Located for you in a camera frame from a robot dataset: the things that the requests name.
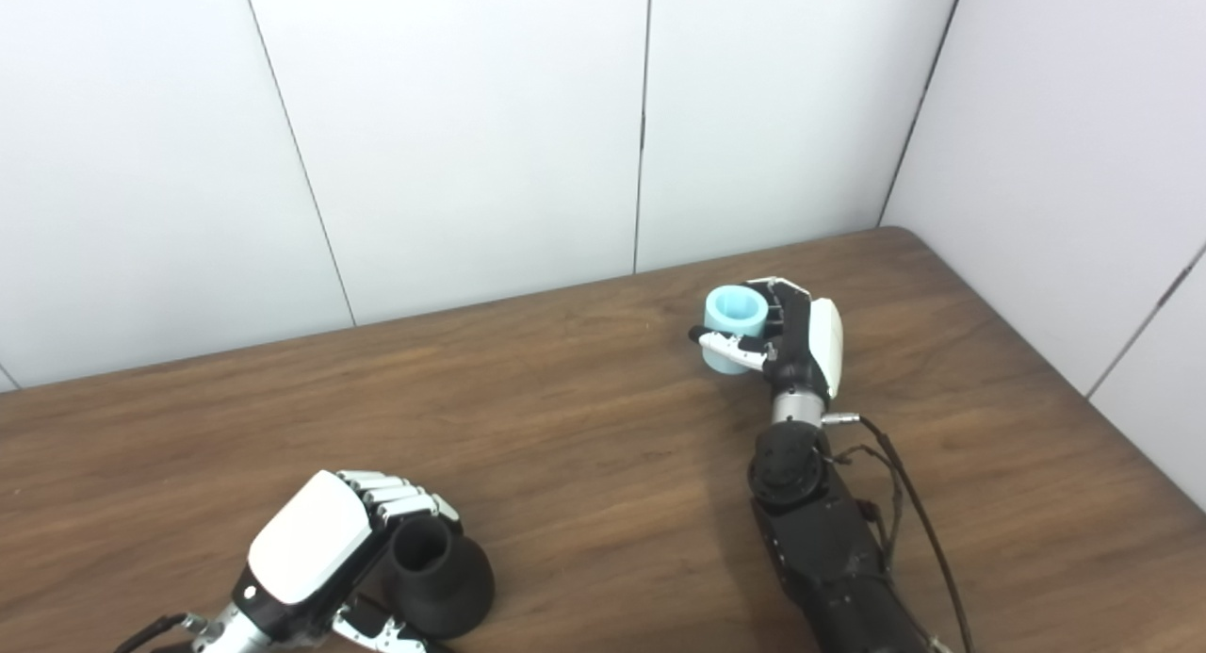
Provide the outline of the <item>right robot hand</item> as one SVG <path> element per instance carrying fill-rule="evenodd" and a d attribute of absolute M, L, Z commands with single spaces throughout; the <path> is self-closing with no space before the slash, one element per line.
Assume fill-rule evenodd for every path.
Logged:
<path fill-rule="evenodd" d="M 785 278 L 712 288 L 687 338 L 721 374 L 757 371 L 775 393 L 803 391 L 829 406 L 839 393 L 844 328 L 833 301 Z"/>

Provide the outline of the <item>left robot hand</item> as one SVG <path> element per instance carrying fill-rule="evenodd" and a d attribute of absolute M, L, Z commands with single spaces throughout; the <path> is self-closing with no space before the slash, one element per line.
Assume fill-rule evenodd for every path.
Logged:
<path fill-rule="evenodd" d="M 461 517 L 435 492 L 380 471 L 320 471 L 273 515 L 217 619 L 195 652 L 279 652 L 323 645 L 333 634 L 371 652 L 444 652 L 431 636 L 387 616 L 376 632 L 349 622 L 357 590 L 402 523 Z"/>

